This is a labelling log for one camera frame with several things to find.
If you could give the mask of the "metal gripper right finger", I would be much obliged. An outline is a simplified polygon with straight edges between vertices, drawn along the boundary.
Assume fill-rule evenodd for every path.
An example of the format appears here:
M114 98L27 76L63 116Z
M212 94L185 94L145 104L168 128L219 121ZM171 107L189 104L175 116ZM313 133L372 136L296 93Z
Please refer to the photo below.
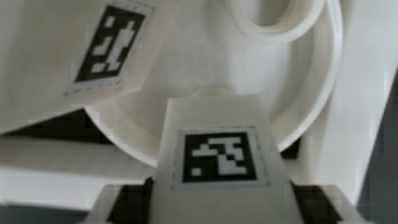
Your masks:
M305 224L372 224L337 185L292 183Z

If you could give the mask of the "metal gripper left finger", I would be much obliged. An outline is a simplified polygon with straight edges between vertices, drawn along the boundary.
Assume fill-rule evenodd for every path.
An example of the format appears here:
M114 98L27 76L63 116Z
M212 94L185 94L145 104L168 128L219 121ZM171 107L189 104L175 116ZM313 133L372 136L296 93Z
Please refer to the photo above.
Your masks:
M143 184L107 185L79 224L150 224L153 185L152 178Z

